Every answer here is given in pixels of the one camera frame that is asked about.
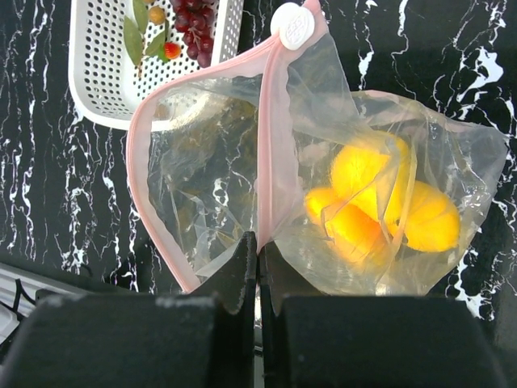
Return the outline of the clear pink-dotted zip bag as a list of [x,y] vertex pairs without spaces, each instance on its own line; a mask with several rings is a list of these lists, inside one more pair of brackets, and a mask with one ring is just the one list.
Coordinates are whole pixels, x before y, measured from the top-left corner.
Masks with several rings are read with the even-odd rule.
[[[458,264],[487,216],[505,164],[504,136],[406,97],[351,91],[317,1],[282,6],[271,32],[238,57],[158,88],[134,113],[129,186],[167,267],[191,292],[252,231],[258,247],[274,243],[324,293],[427,293]],[[158,100],[193,90],[228,98],[228,105],[218,115],[198,114],[184,124],[170,115],[172,129],[153,131]],[[358,268],[311,222],[305,196],[314,188],[332,188],[330,168],[339,151],[375,131],[407,143],[410,177],[400,218],[377,221],[387,244],[386,264]],[[423,252],[404,244],[416,181],[437,188],[457,207],[455,248]]]

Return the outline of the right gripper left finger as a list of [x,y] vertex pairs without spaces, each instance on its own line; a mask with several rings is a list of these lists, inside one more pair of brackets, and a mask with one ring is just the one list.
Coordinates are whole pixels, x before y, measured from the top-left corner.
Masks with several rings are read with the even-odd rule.
[[250,387],[257,243],[184,295],[54,294],[22,323],[4,387]]

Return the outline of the dark red grape bunch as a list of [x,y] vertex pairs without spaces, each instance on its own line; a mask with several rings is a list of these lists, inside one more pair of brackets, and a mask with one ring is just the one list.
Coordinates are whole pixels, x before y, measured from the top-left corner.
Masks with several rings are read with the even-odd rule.
[[183,34],[187,56],[197,61],[200,68],[211,65],[214,38],[212,25],[215,20],[213,1],[171,0],[174,12],[174,28]]

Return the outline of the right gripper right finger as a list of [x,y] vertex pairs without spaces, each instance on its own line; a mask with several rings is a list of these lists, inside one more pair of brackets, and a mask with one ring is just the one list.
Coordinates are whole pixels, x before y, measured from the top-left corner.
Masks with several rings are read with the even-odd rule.
[[258,257],[268,387],[504,387],[466,306],[441,297],[329,296],[268,243]]

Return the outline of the yellow lemon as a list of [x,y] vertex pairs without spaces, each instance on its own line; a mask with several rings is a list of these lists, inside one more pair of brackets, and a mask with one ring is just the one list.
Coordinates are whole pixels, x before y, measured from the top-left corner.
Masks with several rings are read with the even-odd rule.
[[351,139],[330,168],[331,186],[340,198],[387,223],[401,216],[409,177],[409,146],[380,131]]
[[442,252],[455,248],[460,238],[460,214],[447,195],[416,181],[403,232],[409,248]]

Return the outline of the orange mango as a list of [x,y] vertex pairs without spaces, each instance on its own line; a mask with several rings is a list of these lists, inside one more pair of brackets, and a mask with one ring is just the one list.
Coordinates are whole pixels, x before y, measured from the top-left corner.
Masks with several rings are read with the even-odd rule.
[[358,268],[386,264],[388,250],[380,224],[357,206],[344,204],[333,188],[310,190],[305,196],[305,210],[346,262]]

